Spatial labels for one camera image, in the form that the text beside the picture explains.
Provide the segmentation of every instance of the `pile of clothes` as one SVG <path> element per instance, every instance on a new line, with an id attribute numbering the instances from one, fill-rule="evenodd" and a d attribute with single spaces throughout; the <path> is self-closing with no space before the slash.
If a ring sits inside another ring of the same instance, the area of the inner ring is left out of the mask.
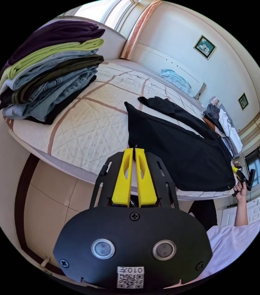
<path id="1" fill-rule="evenodd" d="M 0 110 L 8 119 L 52 124 L 95 79 L 105 30 L 75 19 L 35 31 L 0 72 Z"/>
<path id="2" fill-rule="evenodd" d="M 238 157 L 243 144 L 223 105 L 218 108 L 209 104 L 203 113 L 204 121 L 221 137 L 231 157 L 233 159 Z"/>

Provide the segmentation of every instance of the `headboard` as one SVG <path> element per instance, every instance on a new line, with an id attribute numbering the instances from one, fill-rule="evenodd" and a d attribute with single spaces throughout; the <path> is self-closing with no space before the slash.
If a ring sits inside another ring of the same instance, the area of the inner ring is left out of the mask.
<path id="1" fill-rule="evenodd" d="M 131 61 L 141 64 L 158 74 L 162 69 L 171 69 L 178 75 L 182 76 L 191 85 L 193 96 L 195 97 L 199 91 L 204 91 L 204 81 L 193 73 L 190 69 L 187 69 L 177 60 L 165 55 L 164 53 L 155 50 L 151 47 L 137 44 Z"/>

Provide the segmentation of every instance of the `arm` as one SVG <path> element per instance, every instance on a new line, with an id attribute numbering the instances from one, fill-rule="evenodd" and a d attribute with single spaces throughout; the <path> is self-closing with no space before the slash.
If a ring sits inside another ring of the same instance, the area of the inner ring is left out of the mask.
<path id="1" fill-rule="evenodd" d="M 235 196 L 238 201 L 238 204 L 237 204 L 237 213 L 235 216 L 234 226 L 248 225 L 246 184 L 238 182 L 238 184 L 234 187 L 234 191 L 238 191 L 237 195 Z"/>

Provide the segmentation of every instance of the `person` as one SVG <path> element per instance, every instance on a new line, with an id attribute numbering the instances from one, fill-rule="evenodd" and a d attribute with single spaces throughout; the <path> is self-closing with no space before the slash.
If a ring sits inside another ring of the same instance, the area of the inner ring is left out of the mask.
<path id="1" fill-rule="evenodd" d="M 213 200 L 194 201 L 189 214 L 195 217 L 206 229 L 212 249 L 212 258 L 202 273 L 187 284 L 202 280 L 217 273 L 233 263 L 252 243 L 260 231 L 260 220 L 248 224 L 247 187 L 238 182 L 234 187 L 237 199 L 237 211 L 234 226 L 218 226 L 216 208 Z"/>

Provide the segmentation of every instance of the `green folded shirt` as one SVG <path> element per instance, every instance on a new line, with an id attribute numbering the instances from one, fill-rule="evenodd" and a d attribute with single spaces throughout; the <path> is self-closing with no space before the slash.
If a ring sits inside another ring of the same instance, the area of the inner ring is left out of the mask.
<path id="1" fill-rule="evenodd" d="M 64 51 L 72 51 L 72 50 L 79 50 L 79 51 L 91 51 L 95 49 L 99 49 L 104 43 L 102 38 L 96 38 L 92 40 L 85 41 L 83 43 L 79 42 L 68 42 L 62 43 L 57 45 L 52 45 L 48 47 L 44 47 L 39 49 L 25 58 L 21 59 L 14 65 L 8 67 L 0 80 L 0 86 L 2 87 L 3 83 L 7 79 L 13 79 L 18 73 L 20 73 L 25 68 L 29 67 L 32 64 L 35 64 L 48 56 Z"/>

